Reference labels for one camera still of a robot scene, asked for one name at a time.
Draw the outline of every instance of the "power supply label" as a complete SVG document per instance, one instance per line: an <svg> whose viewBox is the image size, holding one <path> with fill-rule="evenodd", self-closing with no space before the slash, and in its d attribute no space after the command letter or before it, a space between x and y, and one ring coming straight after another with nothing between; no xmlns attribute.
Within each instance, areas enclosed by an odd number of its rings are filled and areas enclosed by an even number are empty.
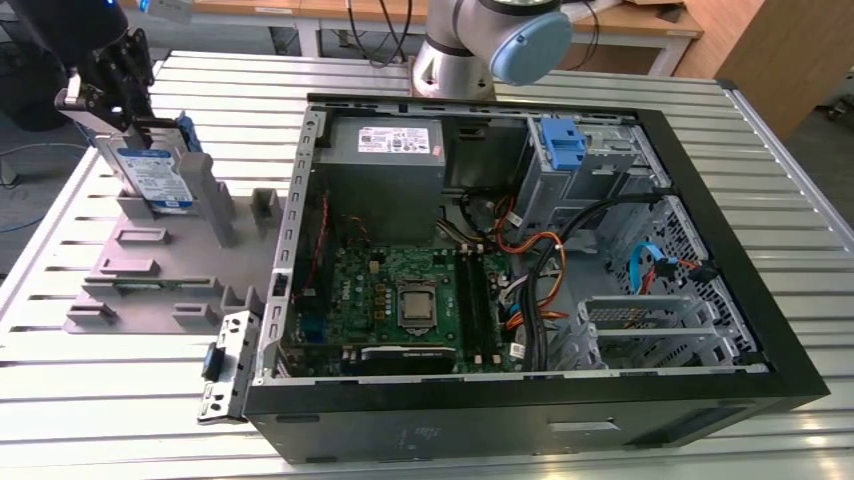
<svg viewBox="0 0 854 480"><path fill-rule="evenodd" d="M359 153L430 154L426 128L365 127L359 129Z"/></svg>
<svg viewBox="0 0 854 480"><path fill-rule="evenodd" d="M119 163L131 183L159 210L184 213L192 206L192 195L178 174L175 158L166 150L119 149Z"/></svg>

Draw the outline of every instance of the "white label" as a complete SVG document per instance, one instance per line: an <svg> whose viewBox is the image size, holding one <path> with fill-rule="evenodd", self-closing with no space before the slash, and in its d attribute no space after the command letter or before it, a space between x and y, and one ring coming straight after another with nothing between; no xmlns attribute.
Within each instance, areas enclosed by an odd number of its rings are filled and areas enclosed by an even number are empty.
<svg viewBox="0 0 854 480"><path fill-rule="evenodd" d="M294 10L290 8L255 7L258 13L278 13L279 15L291 15Z"/></svg>
<svg viewBox="0 0 854 480"><path fill-rule="evenodd" d="M192 195L184 179L175 171L175 158L166 150L119 149L119 163L131 183L155 206L186 209Z"/></svg>
<svg viewBox="0 0 854 480"><path fill-rule="evenodd" d="M510 344L510 356L514 358L525 358L525 345L521 343Z"/></svg>
<svg viewBox="0 0 854 480"><path fill-rule="evenodd" d="M126 290L160 290L160 285L156 283L120 283L116 285Z"/></svg>
<svg viewBox="0 0 854 480"><path fill-rule="evenodd" d="M430 154L426 128L365 127L359 130L359 153Z"/></svg>
<svg viewBox="0 0 854 480"><path fill-rule="evenodd" d="M507 214L507 221L513 223L517 228L522 226L522 217L513 212Z"/></svg>
<svg viewBox="0 0 854 480"><path fill-rule="evenodd" d="M667 30L667 35L670 37L695 37L695 32L685 32L682 30Z"/></svg>

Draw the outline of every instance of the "green motherboard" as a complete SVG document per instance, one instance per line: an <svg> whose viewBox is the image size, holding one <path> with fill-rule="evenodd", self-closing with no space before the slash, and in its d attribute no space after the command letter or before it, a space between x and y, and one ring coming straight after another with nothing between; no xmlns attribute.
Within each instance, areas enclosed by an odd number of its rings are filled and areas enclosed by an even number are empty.
<svg viewBox="0 0 854 480"><path fill-rule="evenodd" d="M474 257L477 268L470 268ZM507 258L501 253L474 257L451 248L338 250L331 308L326 315L300 319L310 375L347 375L334 357L346 360L371 346L453 348L455 373L513 371L495 301ZM470 281L461 269L483 281ZM475 314L463 313L473 309Z"/></svg>

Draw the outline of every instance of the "aluminum table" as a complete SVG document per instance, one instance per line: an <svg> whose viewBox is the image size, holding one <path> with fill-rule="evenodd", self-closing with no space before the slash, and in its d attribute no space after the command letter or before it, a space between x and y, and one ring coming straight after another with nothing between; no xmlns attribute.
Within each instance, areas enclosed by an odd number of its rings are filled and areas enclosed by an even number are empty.
<svg viewBox="0 0 854 480"><path fill-rule="evenodd" d="M284 193L306 93L409 88L405 67L174 52L152 101L162 116L187 110L234 195ZM119 182L90 150L0 287L0 478L854 476L854 235L741 94L706 80L565 72L497 89L501 100L666 113L833 394L681 449L291 466L251 425L195 424L211 337L62 331L119 215Z"/></svg>

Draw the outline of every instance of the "motherboard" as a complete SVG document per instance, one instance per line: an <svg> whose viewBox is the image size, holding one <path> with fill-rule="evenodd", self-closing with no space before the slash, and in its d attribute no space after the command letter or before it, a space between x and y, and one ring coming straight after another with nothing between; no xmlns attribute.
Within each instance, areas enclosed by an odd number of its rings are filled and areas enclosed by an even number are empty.
<svg viewBox="0 0 854 480"><path fill-rule="evenodd" d="M505 254L357 247L334 263L330 309L300 315L310 376L514 370L495 301Z"/></svg>

